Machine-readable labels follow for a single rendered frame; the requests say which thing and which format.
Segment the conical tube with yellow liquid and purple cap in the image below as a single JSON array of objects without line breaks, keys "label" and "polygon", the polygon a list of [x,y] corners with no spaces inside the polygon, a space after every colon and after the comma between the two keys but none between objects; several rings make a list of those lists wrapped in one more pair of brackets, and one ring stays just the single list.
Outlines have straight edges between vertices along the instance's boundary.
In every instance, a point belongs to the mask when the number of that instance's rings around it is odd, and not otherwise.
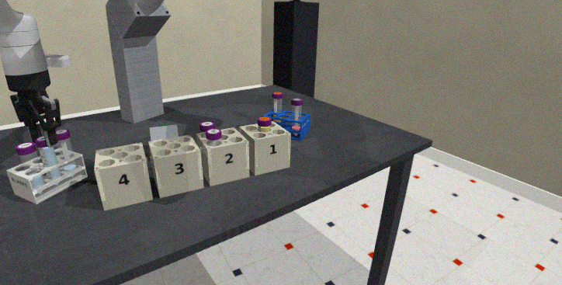
[{"label": "conical tube with yellow liquid and purple cap", "polygon": [[258,131],[270,132],[271,125],[272,125],[272,118],[267,116],[262,116],[258,118]]}]

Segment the white tube rack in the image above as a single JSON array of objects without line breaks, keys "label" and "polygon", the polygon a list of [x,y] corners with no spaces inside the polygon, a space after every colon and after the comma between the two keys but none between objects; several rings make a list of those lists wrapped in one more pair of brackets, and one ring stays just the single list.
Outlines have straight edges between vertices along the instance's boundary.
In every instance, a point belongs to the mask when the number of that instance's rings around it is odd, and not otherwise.
[{"label": "white tube rack", "polygon": [[[62,165],[71,162],[73,160],[75,160],[77,168],[71,170],[70,172],[64,171]],[[60,159],[60,155],[57,155],[57,161],[58,163],[51,167],[44,167],[43,163],[40,163],[41,171],[31,176],[27,176],[25,171],[19,171],[19,172],[16,171],[17,169],[23,167],[23,164],[17,165],[16,167],[6,170],[14,194],[32,203],[38,204],[46,200],[47,198],[55,195],[56,193],[59,193],[60,191],[68,188],[69,186],[72,186],[75,183],[88,177],[82,154],[74,152],[74,157],[64,160]],[[61,176],[59,176],[54,180],[50,180],[47,178],[47,175],[44,175],[43,178],[45,184],[36,189],[33,189],[30,180],[35,179],[36,177],[41,176],[58,167],[60,167]],[[70,176],[74,174],[75,177],[71,178]],[[54,184],[58,182],[60,182],[60,184],[58,186],[55,186]],[[43,191],[43,193],[39,195],[38,193],[41,191]]]}]

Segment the blue tube rack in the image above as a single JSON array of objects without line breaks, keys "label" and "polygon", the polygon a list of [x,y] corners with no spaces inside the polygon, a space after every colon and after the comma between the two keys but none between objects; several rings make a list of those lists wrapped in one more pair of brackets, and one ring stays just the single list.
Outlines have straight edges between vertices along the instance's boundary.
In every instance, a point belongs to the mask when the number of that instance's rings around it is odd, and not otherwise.
[{"label": "blue tube rack", "polygon": [[[310,114],[301,113],[301,115],[304,115],[304,116],[301,117],[301,120],[292,120],[292,115],[286,115],[285,113],[292,113],[292,111],[282,110],[281,113],[274,113],[273,109],[272,109],[269,112],[267,112],[267,114],[265,114],[264,116],[272,118],[272,121],[273,120],[281,120],[281,122],[275,122],[275,121],[274,122],[291,133],[291,140],[301,141],[305,137],[305,135],[309,132]],[[276,115],[276,116],[273,116],[273,115]],[[281,116],[286,116],[286,117],[289,117],[289,118],[282,119],[282,118],[280,118]],[[287,123],[285,123],[285,122],[287,122]],[[288,123],[292,123],[292,122],[293,123],[300,123],[300,130],[292,130],[291,129],[292,124],[288,124]],[[298,135],[294,136],[293,133],[298,134]]]}]

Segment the cream tube adapter block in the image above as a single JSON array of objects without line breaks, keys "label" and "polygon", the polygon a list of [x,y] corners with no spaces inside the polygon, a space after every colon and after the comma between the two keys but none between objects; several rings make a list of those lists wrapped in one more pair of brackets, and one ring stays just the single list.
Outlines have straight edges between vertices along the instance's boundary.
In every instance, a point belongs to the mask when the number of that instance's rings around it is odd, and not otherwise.
[{"label": "cream tube adapter block", "polygon": [[239,127],[249,141],[249,169],[257,176],[290,167],[291,133],[272,121],[270,132],[258,131],[258,124]]},{"label": "cream tube adapter block", "polygon": [[196,134],[203,175],[210,186],[250,177],[249,141],[234,127],[223,129],[221,133],[221,144],[215,147],[208,146],[201,133]]},{"label": "cream tube adapter block", "polygon": [[95,151],[94,171],[104,210],[153,200],[146,159],[142,143]]},{"label": "cream tube adapter block", "polygon": [[148,143],[160,198],[204,188],[201,150],[191,135]]}]

